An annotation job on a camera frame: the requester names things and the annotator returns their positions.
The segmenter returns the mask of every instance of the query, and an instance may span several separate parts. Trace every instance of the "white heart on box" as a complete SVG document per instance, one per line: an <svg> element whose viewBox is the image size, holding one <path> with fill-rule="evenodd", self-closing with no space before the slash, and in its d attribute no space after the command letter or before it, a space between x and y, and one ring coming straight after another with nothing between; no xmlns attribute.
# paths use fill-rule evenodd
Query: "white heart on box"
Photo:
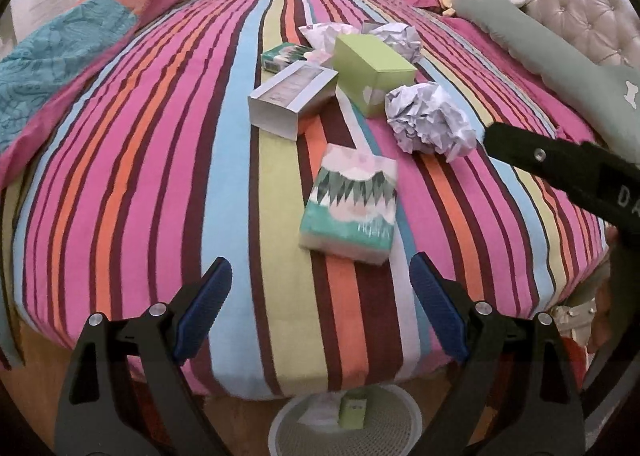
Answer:
<svg viewBox="0 0 640 456"><path fill-rule="evenodd" d="M373 90L370 86L367 86L362 91L362 98L367 105L373 104L377 106L385 101L386 93L383 90Z"/></svg>

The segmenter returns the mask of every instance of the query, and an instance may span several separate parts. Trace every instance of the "blue gripper pad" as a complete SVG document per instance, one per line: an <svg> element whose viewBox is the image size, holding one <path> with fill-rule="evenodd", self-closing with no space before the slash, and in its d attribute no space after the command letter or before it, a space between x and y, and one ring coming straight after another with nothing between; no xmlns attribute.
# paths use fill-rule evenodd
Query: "blue gripper pad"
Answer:
<svg viewBox="0 0 640 456"><path fill-rule="evenodd" d="M205 280L196 297L177 325L174 359L179 366L193 359L231 291L231 264L222 259L203 276Z"/></svg>
<svg viewBox="0 0 640 456"><path fill-rule="evenodd" d="M444 352L459 363L465 362L469 358L465 323L440 285L438 277L419 254L411 259L409 279Z"/></svg>

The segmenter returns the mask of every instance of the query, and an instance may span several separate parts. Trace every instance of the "white box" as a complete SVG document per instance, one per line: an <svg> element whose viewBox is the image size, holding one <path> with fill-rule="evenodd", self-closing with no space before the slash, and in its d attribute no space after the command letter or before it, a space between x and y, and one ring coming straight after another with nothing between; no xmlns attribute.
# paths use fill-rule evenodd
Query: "white box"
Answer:
<svg viewBox="0 0 640 456"><path fill-rule="evenodd" d="M253 126L297 140L329 99L335 97L338 72L296 61L256 88L248 97Z"/></svg>

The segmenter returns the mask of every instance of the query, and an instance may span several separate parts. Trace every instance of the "teal patterned fabric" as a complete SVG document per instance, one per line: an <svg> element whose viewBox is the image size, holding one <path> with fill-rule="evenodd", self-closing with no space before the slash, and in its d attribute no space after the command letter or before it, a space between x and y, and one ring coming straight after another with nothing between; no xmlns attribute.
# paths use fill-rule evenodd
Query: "teal patterned fabric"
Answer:
<svg viewBox="0 0 640 456"><path fill-rule="evenodd" d="M0 153L29 119L136 23L115 0L87 0L33 32L0 61Z"/></svg>

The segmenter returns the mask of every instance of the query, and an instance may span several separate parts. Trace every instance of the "human hand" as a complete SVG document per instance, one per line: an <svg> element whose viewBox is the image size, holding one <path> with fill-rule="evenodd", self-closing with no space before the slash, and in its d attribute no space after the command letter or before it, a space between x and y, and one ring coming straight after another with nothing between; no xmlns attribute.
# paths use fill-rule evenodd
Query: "human hand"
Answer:
<svg viewBox="0 0 640 456"><path fill-rule="evenodd" d="M618 240L618 230L610 227L605 233L607 245L611 248ZM607 279L596 292L596 315L591 323L591 338L587 344L587 352L595 353L612 337L609 323L609 311L611 310L611 285Z"/></svg>

